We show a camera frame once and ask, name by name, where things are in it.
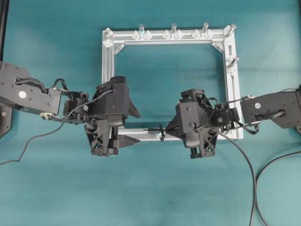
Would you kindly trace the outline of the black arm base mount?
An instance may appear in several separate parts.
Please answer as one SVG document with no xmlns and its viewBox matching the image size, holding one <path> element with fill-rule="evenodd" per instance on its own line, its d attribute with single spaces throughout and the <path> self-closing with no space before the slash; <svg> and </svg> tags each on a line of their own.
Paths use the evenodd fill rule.
<svg viewBox="0 0 301 226">
<path fill-rule="evenodd" d="M 7 106 L 0 107 L 0 138 L 5 136 L 12 126 L 13 110 Z"/>
</svg>

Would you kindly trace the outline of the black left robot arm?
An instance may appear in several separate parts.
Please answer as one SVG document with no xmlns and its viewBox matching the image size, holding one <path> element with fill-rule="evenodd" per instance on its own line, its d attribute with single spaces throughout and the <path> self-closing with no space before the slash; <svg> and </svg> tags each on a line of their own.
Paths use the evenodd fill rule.
<svg viewBox="0 0 301 226">
<path fill-rule="evenodd" d="M 119 134 L 129 116 L 140 114 L 129 96 L 127 80 L 112 77 L 99 85 L 93 99 L 86 92 L 67 89 L 64 79 L 57 79 L 46 88 L 28 70 L 17 65 L 0 64 L 0 135 L 9 132 L 12 111 L 39 115 L 44 120 L 62 124 L 84 124 L 91 154 L 107 157 L 117 155 L 118 149 L 134 145 L 138 139 Z"/>
</svg>

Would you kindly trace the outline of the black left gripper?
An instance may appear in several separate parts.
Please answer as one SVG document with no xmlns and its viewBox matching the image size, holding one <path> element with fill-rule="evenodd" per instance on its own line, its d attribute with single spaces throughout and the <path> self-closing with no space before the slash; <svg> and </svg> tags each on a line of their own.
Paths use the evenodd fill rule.
<svg viewBox="0 0 301 226">
<path fill-rule="evenodd" d="M 104 115 L 104 97 L 112 91 L 105 91 L 107 83 L 108 82 L 97 87 L 94 95 L 95 101 L 89 105 L 92 108 L 92 119 L 85 123 L 85 131 L 90 142 L 91 154 L 101 157 L 117 155 L 119 148 L 131 146 L 140 142 L 139 139 L 119 134 L 118 129 L 120 126 L 111 127 L 108 125 Z M 141 118 L 141 115 L 130 96 L 127 96 L 127 106 L 128 116 Z"/>
</svg>

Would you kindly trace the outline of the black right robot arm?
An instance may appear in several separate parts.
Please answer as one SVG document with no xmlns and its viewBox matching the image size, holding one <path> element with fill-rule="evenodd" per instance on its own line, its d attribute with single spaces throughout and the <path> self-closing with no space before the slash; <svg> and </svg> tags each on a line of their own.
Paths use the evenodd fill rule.
<svg viewBox="0 0 301 226">
<path fill-rule="evenodd" d="M 212 98 L 203 89 L 183 91 L 181 97 L 175 117 L 159 131 L 162 138 L 169 134 L 182 140 L 192 159 L 215 155 L 219 132 L 244 129 L 256 134 L 263 120 L 271 120 L 283 129 L 301 124 L 300 89 L 238 99 L 244 123 L 240 122 L 238 109 L 230 106 L 231 101 L 211 105 Z"/>
</svg>

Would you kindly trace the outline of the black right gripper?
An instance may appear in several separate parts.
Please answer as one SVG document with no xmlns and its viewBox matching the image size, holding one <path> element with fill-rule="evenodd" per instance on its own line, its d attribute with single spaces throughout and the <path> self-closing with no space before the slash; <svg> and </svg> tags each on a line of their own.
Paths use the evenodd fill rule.
<svg viewBox="0 0 301 226">
<path fill-rule="evenodd" d="M 213 107 L 203 89 L 190 89 L 181 93 L 176 116 L 167 125 L 165 133 L 183 141 L 190 149 L 192 159 L 215 155 L 218 127 L 210 124 Z"/>
</svg>

